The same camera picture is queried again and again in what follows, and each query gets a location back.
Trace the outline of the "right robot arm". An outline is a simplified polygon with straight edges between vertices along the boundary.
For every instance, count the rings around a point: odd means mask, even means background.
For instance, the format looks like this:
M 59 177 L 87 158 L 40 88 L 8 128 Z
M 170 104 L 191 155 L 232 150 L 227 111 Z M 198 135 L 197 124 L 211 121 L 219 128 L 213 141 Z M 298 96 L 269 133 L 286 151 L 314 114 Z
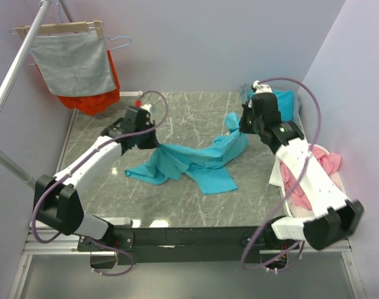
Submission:
M 282 217 L 271 222 L 264 243 L 276 249 L 286 239 L 304 240 L 322 250 L 351 236 L 364 213 L 360 201 L 351 201 L 309 150 L 309 143 L 293 121 L 282 121 L 272 91 L 256 92 L 243 104 L 240 131 L 257 134 L 289 171 L 297 176 L 307 196 L 312 217 Z

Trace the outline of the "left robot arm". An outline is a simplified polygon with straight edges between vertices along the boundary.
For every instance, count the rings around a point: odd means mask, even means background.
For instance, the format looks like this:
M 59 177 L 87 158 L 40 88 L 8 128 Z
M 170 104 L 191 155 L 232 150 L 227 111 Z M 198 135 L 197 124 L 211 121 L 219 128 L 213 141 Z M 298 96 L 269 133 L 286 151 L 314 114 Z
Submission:
M 110 249 L 115 242 L 113 224 L 85 212 L 80 197 L 101 170 L 128 150 L 158 146 L 154 112 L 151 104 L 129 107 L 124 117 L 104 128 L 94 144 L 70 166 L 53 176 L 41 176 L 35 185 L 31 227 L 41 222 L 60 234 L 90 237 L 100 250 Z

